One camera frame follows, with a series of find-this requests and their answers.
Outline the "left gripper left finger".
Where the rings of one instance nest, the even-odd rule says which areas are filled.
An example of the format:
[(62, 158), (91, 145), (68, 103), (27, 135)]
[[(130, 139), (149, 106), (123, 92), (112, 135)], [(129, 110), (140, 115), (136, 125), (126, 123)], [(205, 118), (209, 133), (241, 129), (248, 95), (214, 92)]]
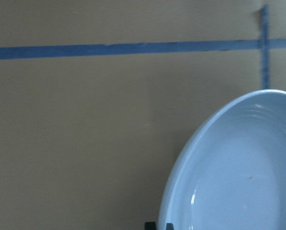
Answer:
[(156, 230), (156, 222), (146, 222), (144, 224), (144, 230)]

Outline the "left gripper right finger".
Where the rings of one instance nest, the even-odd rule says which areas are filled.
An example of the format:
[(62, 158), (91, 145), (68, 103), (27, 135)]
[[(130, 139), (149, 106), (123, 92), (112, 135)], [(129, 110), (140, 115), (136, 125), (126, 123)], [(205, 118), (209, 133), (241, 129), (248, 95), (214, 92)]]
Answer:
[(167, 223), (166, 230), (174, 230), (174, 225), (172, 223)]

